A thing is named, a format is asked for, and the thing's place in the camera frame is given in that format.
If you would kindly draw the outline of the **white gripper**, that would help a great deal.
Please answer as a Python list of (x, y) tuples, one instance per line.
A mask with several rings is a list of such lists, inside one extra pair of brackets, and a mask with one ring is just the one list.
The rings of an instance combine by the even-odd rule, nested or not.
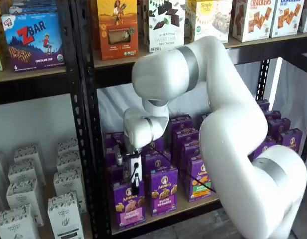
[(123, 167), (123, 180), (132, 183), (132, 195), (139, 194), (139, 182), (142, 181), (142, 161), (139, 153), (129, 154)]

